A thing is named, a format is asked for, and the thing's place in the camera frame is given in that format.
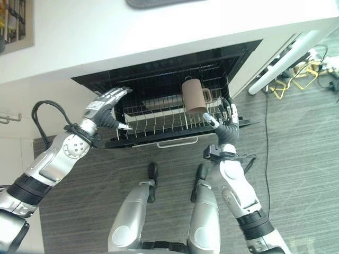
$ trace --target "robot forearm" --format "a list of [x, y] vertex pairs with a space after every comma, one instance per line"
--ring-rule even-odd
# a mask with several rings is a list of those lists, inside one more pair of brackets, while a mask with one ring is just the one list
[[263, 212], [239, 161], [226, 160], [215, 164], [212, 178], [238, 221], [251, 253], [291, 254], [280, 233]]
[[0, 193], [0, 209], [30, 217], [39, 202], [89, 148], [85, 140], [73, 133], [57, 135], [51, 147], [39, 155], [14, 184]]

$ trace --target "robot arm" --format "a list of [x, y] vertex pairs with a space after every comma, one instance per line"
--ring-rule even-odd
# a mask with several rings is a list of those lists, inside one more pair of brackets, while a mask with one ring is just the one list
[[85, 109], [79, 125], [68, 126], [67, 132], [55, 137], [52, 145], [39, 155], [14, 184], [0, 192], [0, 253], [15, 251], [39, 202], [84, 157], [95, 139], [98, 127], [129, 129], [111, 115], [114, 105], [130, 92], [115, 88], [97, 97]]
[[280, 233], [263, 212], [239, 162], [240, 157], [235, 149], [239, 137], [236, 106], [231, 98], [224, 99], [222, 104], [219, 106], [218, 121], [207, 113], [203, 115], [219, 138], [218, 148], [209, 146], [204, 152], [204, 157], [215, 163], [211, 172], [213, 182], [238, 221], [251, 253], [291, 254]]

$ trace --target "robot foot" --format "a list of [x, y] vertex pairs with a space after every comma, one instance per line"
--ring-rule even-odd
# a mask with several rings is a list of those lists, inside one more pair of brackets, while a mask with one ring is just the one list
[[195, 203], [195, 201], [197, 200], [197, 184], [199, 180], [206, 180], [208, 174], [208, 168], [207, 166], [202, 163], [198, 166], [197, 169], [197, 173], [195, 175], [195, 181], [194, 181], [194, 187], [192, 190], [192, 194], [191, 194], [191, 202]]
[[158, 186], [158, 165], [154, 162], [151, 162], [148, 165], [148, 178], [153, 179], [155, 184], [154, 186], [149, 187], [149, 196], [147, 203], [154, 203], [155, 201], [155, 189]]

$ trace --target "black mat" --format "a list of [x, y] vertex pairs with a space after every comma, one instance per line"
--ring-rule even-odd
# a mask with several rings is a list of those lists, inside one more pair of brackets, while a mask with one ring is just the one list
[[197, 0], [126, 0], [126, 2], [132, 6], [133, 8], [144, 9], [144, 8], [152, 8], [158, 7], [162, 5], [168, 4], [177, 4], [184, 2], [191, 2]]

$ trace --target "mug handle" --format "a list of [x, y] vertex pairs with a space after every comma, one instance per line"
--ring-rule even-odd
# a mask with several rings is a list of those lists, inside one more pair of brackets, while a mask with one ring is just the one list
[[212, 94], [211, 94], [210, 89], [208, 89], [208, 88], [203, 88], [203, 89], [202, 89], [202, 92], [207, 94], [206, 104], [211, 103], [211, 102], [213, 101], [213, 97], [212, 97]]

